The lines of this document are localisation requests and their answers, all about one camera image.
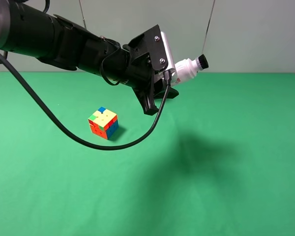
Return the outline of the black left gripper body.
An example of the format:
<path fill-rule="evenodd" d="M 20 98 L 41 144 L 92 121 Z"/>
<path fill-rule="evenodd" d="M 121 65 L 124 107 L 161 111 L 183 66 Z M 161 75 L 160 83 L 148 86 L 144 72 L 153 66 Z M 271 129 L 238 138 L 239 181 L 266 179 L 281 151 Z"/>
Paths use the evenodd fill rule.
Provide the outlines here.
<path fill-rule="evenodd" d="M 129 52 L 129 63 L 126 70 L 127 75 L 129 75 L 128 85 L 134 88 L 143 87 L 149 82 L 151 74 L 154 73 L 150 59 L 151 45 L 154 42 L 154 27 L 123 45 L 123 49 Z"/>

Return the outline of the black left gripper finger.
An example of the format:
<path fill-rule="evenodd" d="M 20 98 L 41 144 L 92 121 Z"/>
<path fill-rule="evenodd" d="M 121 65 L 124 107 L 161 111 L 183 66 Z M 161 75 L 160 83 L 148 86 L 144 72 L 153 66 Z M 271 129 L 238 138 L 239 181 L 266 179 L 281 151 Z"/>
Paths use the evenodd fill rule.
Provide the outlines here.
<path fill-rule="evenodd" d="M 162 99 L 164 97 L 165 92 L 166 92 L 166 87 L 167 87 L 166 82 L 154 83 L 154 96 L 153 96 L 154 99 Z M 179 92 L 176 89 L 170 88 L 167 98 L 174 99 L 178 95 L 179 95 Z"/>
<path fill-rule="evenodd" d="M 147 84 L 133 89 L 145 115 L 154 115 L 159 111 L 154 103 L 154 76 L 155 74 L 152 73 Z"/>

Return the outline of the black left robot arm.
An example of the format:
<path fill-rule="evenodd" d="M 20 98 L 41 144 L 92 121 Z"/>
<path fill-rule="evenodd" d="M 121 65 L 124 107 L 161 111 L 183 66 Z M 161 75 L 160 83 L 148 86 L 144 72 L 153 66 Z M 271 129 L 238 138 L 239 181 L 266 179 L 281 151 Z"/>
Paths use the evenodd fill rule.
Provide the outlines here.
<path fill-rule="evenodd" d="M 103 76 L 112 85 L 129 86 L 146 115 L 157 113 L 155 99 L 178 95 L 164 81 L 169 57 L 164 39 L 154 39 L 160 34 L 159 26 L 154 26 L 121 45 L 20 0 L 0 0 L 0 50 L 34 57 L 64 70 Z"/>

